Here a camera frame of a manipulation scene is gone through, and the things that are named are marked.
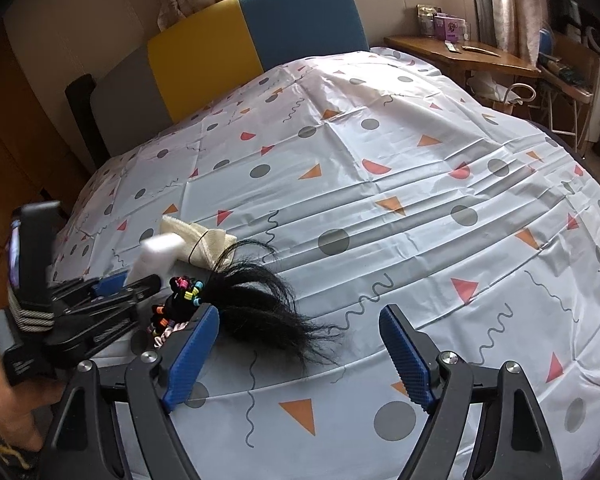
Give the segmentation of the person's left hand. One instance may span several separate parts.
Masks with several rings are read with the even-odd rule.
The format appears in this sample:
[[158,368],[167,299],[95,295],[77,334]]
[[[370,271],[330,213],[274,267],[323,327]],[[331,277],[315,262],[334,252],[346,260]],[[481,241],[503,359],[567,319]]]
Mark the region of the person's left hand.
[[33,411],[60,401],[63,382],[35,380],[12,386],[0,363],[0,436],[11,446],[38,452],[44,439]]

